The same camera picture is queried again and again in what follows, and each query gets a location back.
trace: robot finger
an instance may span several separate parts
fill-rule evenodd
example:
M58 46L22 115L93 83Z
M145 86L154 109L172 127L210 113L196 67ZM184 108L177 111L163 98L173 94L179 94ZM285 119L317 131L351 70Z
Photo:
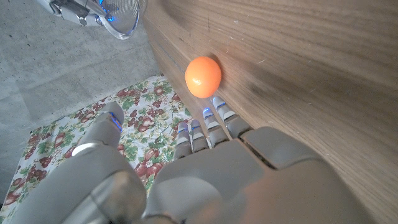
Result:
M203 134L203 130L200 126L198 120L194 119L191 123L192 127L192 152L196 153L198 151L209 149L207 144L207 139Z
M203 110L203 118L205 119L205 124L209 133L212 147L215 147L221 142L229 141L229 138L225 134L217 119L214 117L214 114L210 108Z
M219 96L213 98L213 106L224 121L232 138L239 138L243 133L252 130L252 127L236 114Z
M175 147L173 160L181 159L192 154L188 125L184 122L180 122L178 124L177 133L177 146Z

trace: orange ball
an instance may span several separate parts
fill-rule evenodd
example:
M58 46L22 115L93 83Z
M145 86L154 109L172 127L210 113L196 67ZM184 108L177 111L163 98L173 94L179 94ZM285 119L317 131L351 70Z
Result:
M185 71L185 81L194 96L208 98L220 85L220 66L211 58L198 57L189 63Z

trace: robotic hand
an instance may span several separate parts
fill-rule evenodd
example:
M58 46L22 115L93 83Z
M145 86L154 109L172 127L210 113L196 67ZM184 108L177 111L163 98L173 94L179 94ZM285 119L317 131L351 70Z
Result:
M74 150L19 207L14 223L374 223L312 149L273 128L253 130L221 99L192 137L178 125L174 161L146 191L116 150L123 111L108 103Z

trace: wooden panel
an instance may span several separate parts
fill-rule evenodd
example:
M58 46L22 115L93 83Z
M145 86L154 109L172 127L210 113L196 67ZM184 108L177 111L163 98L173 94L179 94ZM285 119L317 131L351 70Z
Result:
M216 95L249 124L319 152L379 223L398 220L398 4L395 1L149 1L160 69L196 118L195 57L221 66Z

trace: floral tablecloth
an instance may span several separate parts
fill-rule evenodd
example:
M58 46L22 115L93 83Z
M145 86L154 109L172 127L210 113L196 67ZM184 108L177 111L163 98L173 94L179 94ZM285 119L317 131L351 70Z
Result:
M32 131L0 211L0 223L9 223L29 192L71 157L97 112L110 101L119 103L124 110L118 150L135 168L149 191L158 171L172 160L178 123L192 119L162 75L120 90Z

